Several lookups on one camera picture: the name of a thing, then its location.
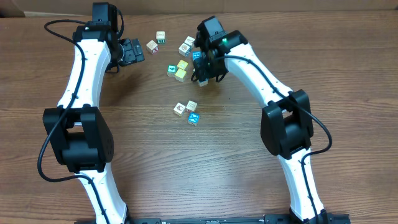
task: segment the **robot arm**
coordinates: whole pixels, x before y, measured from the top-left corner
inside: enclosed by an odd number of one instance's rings
[[[282,165],[290,193],[290,208],[295,218],[304,222],[321,214],[323,204],[317,195],[310,157],[305,159],[305,172],[317,214],[314,214],[308,197],[300,163],[303,156],[310,152],[312,121],[286,103],[287,98],[290,98],[310,111],[308,96],[302,90],[294,93],[292,89],[278,81],[257,58],[246,38],[237,30],[226,34],[215,17],[203,21],[198,26],[195,46],[201,48],[202,58],[196,59],[193,63],[195,67],[193,77],[202,82],[231,72],[263,108],[261,137],[267,149],[271,154],[278,156]],[[247,61],[229,56],[243,57],[254,62],[285,98],[270,87],[256,67]],[[293,111],[293,114],[284,119],[282,113],[285,111]]]
[[[83,78],[77,97],[67,111],[65,123],[55,129],[50,142],[57,161],[67,165],[75,175],[85,175],[93,180],[82,182],[96,213],[94,223],[125,223],[128,215],[114,181],[111,160],[113,158],[113,137],[98,109],[104,74],[107,70],[127,66],[144,60],[138,39],[120,40],[116,7],[104,3],[93,4],[93,21],[79,26],[73,33],[73,40],[83,49],[86,58]],[[51,132],[61,113],[70,103],[81,71],[82,55],[75,47],[75,61],[67,89],[57,108],[46,109],[43,122],[47,134]],[[67,129],[83,126],[82,133],[69,133]],[[101,212],[102,204],[105,214]]]
[[[261,68],[272,84],[278,88],[278,90],[284,96],[289,96],[289,92],[292,91],[292,89],[278,81],[278,79],[271,74],[264,64],[260,62],[250,44],[240,44],[236,47],[233,47],[230,53],[226,55],[240,56],[252,60]],[[226,58],[224,62],[228,71],[234,74],[246,86],[246,88],[248,88],[261,108],[268,106],[268,102],[270,101],[278,102],[282,100],[282,97],[273,92],[272,88],[265,81],[264,77],[251,64],[236,58]],[[308,152],[310,152],[310,149],[301,149],[292,154],[291,159],[285,159],[282,156],[278,156],[278,159],[284,170],[287,186],[289,188],[291,201],[290,208],[292,209],[293,213],[301,220],[315,217],[311,201],[308,198],[308,192],[305,186],[300,163],[303,156]],[[318,215],[323,210],[323,204],[317,195],[310,165],[310,157],[307,157],[305,162],[305,171],[307,174],[308,184],[311,189]]]

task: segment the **wooden table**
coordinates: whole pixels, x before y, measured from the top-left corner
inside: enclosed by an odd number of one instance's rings
[[[210,15],[128,16],[124,36],[167,44],[145,62],[106,75],[101,112],[115,141],[113,174],[133,217],[250,217],[287,213],[289,191],[259,135],[261,109],[229,74],[205,87],[166,75],[178,47]],[[352,223],[398,219],[398,12],[294,12],[218,15],[239,29],[286,85],[304,89],[333,135],[312,158],[325,208]],[[51,184],[36,169],[46,136],[45,108],[61,98],[73,46],[50,35],[50,18],[0,19],[0,223],[72,223],[94,217],[80,182]],[[69,37],[75,24],[52,29]],[[193,100],[197,127],[173,114]],[[327,143],[315,126],[313,149]],[[70,175],[51,147],[44,171]]]

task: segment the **black cable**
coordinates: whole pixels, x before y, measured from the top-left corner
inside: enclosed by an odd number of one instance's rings
[[[68,106],[65,108],[65,110],[64,110],[63,113],[61,114],[60,118],[58,119],[58,121],[55,123],[54,127],[51,129],[51,131],[49,132],[49,134],[48,134],[47,137],[45,138],[45,141],[44,141],[44,143],[43,143],[43,146],[42,146],[42,148],[41,148],[41,150],[40,150],[39,158],[37,159],[37,171],[39,172],[40,176],[41,176],[44,180],[46,180],[46,181],[48,181],[48,182],[51,182],[51,183],[62,182],[62,181],[66,181],[66,180],[76,179],[76,178],[83,178],[83,179],[86,179],[86,180],[88,181],[88,183],[89,183],[89,184],[92,186],[92,188],[93,188],[95,197],[96,197],[96,199],[97,199],[97,201],[98,201],[99,208],[101,209],[102,215],[105,217],[106,223],[107,223],[107,224],[110,224],[110,222],[109,222],[109,220],[108,220],[108,216],[106,215],[105,209],[104,209],[104,207],[103,207],[103,205],[102,205],[102,203],[101,203],[100,195],[98,194],[98,191],[97,191],[97,189],[96,189],[96,187],[95,187],[95,185],[94,185],[94,182],[93,182],[93,180],[92,180],[91,178],[89,178],[89,177],[87,177],[87,176],[85,176],[85,175],[73,175],[73,176],[69,176],[69,177],[62,177],[62,178],[52,179],[52,178],[50,178],[50,177],[47,177],[47,176],[43,173],[43,170],[42,170],[42,159],[43,159],[43,155],[44,155],[45,148],[46,148],[47,145],[49,144],[50,138],[51,138],[52,134],[54,133],[55,128],[56,128],[58,125],[60,125],[61,122],[64,121],[65,116],[67,115],[68,110],[72,107],[73,102],[75,101],[75,99],[76,99],[76,97],[77,97],[77,93],[78,93],[78,91],[79,91],[80,83],[81,83],[81,80],[83,79],[83,74],[84,74],[84,71],[85,71],[85,63],[86,63],[85,53],[84,53],[83,49],[82,49],[75,41],[69,39],[68,37],[62,36],[62,35],[60,35],[60,34],[54,32],[54,31],[52,31],[52,30],[50,30],[50,29],[48,28],[49,25],[55,24],[55,23],[59,23],[59,22],[74,22],[74,23],[78,23],[78,24],[86,24],[86,23],[85,23],[85,22],[82,22],[82,21],[76,21],[76,20],[70,20],[70,19],[60,19],[60,20],[55,20],[55,21],[48,22],[48,23],[46,23],[46,24],[44,25],[44,29],[47,30],[47,32],[49,32],[49,33],[51,33],[51,34],[53,34],[53,35],[55,35],[55,36],[57,36],[57,37],[59,37],[59,38],[62,38],[62,39],[64,39],[64,40],[68,41],[68,42],[73,43],[73,44],[79,49],[79,51],[80,51],[80,53],[81,53],[81,69],[80,69],[80,74],[79,74],[78,81],[77,81],[77,83],[76,83],[75,91],[72,93],[72,98],[71,98],[71,100],[70,100]]]
[[[224,75],[222,75],[221,78],[218,78],[219,75],[217,75],[217,77],[216,77],[216,82],[221,82],[222,79],[224,79],[225,75],[226,75],[226,73],[225,73]]]
[[[117,9],[117,10],[120,15],[120,18],[122,19],[122,27],[120,27],[120,31],[118,32],[118,35],[117,35],[118,39],[120,39],[122,37],[123,31],[124,31],[124,20],[123,20],[122,11],[120,11],[120,9]]]
[[[305,163],[304,163],[304,160],[305,160],[308,156],[316,155],[316,154],[320,154],[320,153],[326,152],[327,150],[329,150],[329,149],[331,148],[332,138],[331,138],[331,134],[330,134],[329,130],[326,128],[326,126],[325,126],[317,117],[315,117],[313,114],[311,114],[310,112],[308,112],[307,110],[305,110],[304,108],[302,108],[301,106],[299,106],[298,104],[296,104],[296,102],[293,102],[293,101],[290,100],[288,97],[286,97],[285,95],[283,95],[283,94],[278,90],[278,88],[276,88],[276,87],[272,84],[272,82],[268,79],[267,75],[261,70],[261,68],[260,68],[256,63],[254,63],[252,60],[250,60],[250,59],[248,59],[248,58],[245,58],[245,57],[234,56],[234,55],[225,55],[225,56],[222,56],[222,57],[217,57],[217,58],[215,58],[214,60],[222,60],[222,59],[225,59],[225,58],[235,58],[235,59],[243,60],[243,61],[245,61],[245,62],[250,63],[251,65],[253,65],[253,66],[260,72],[260,74],[264,77],[264,79],[267,81],[268,85],[272,88],[272,90],[273,90],[275,93],[277,93],[277,94],[278,94],[280,97],[282,97],[284,100],[287,100],[292,106],[296,107],[296,108],[299,109],[300,111],[303,111],[305,114],[307,114],[309,117],[311,117],[311,118],[324,130],[324,132],[325,132],[326,135],[328,136],[329,143],[328,143],[328,145],[327,145],[326,148],[324,148],[324,149],[322,149],[322,150],[314,151],[314,152],[309,152],[309,153],[307,153],[306,155],[303,156],[303,158],[302,158],[301,161],[299,161],[299,163],[301,163],[301,168],[302,168],[302,172],[303,172],[303,177],[304,177],[304,181],[305,181],[305,186],[306,186],[306,188],[307,188],[308,197],[309,197],[309,199],[310,199],[310,201],[311,201],[311,204],[312,204],[312,207],[313,207],[315,219],[316,219],[317,223],[319,223],[318,215],[317,215],[317,209],[315,208],[315,203],[314,203],[313,197],[312,197],[312,195],[311,195],[311,190],[310,190],[310,186],[309,186],[309,184],[308,184],[307,175],[306,175],[306,173],[305,173],[305,168],[304,168]]]
[[[193,82],[196,82],[196,81],[198,81],[198,79],[197,79],[197,78],[195,78],[195,73],[193,73],[193,74],[192,74],[192,76],[191,76],[191,81],[193,81]]]

